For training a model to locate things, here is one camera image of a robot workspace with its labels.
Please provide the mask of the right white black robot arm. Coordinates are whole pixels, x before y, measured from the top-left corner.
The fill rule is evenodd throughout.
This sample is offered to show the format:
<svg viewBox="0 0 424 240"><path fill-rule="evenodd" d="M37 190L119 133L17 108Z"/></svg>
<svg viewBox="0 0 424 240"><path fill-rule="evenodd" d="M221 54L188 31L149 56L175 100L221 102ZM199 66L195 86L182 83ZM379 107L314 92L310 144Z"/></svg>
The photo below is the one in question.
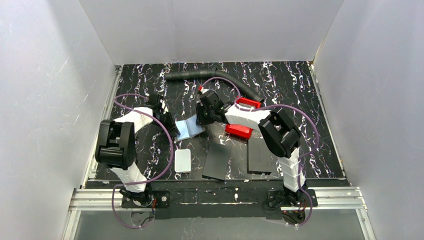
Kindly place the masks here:
<svg viewBox="0 0 424 240"><path fill-rule="evenodd" d="M292 192L298 192L304 186L305 177L300 172L298 160L302 134L284 110L285 105L248 108L237 103L224 103L215 91L203 87L198 95L196 114L199 125L218 122L259 131L268 150L281 164L284 186Z"/></svg>

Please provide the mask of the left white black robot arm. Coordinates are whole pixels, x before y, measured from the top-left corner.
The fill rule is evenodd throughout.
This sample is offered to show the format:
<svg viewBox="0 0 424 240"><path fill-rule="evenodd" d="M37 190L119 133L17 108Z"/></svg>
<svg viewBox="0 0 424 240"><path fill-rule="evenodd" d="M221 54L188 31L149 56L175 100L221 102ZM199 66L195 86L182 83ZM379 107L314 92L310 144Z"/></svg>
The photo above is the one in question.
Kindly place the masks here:
<svg viewBox="0 0 424 240"><path fill-rule="evenodd" d="M128 111L119 118L100 122L94 157L119 177L122 182L120 187L127 193L140 196L151 180L137 166L136 134L155 123L167 136L172 151L173 138L180 132L165 98L160 94L149 94L145 97L144 106L129 108Z"/></svg>

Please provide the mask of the red plastic tray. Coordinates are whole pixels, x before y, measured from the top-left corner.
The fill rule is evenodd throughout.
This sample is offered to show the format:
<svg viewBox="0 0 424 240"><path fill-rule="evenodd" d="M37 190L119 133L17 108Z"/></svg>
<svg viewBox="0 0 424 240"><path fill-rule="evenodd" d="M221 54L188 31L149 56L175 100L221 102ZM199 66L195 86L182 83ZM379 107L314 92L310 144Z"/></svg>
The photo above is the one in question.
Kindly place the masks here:
<svg viewBox="0 0 424 240"><path fill-rule="evenodd" d="M236 105L229 110L229 123L225 126L225 132L242 139L250 139L253 129L258 130L258 123L252 117L249 111L240 111L237 107L255 110L261 107L259 101L251 100L245 97L240 97L236 100Z"/></svg>

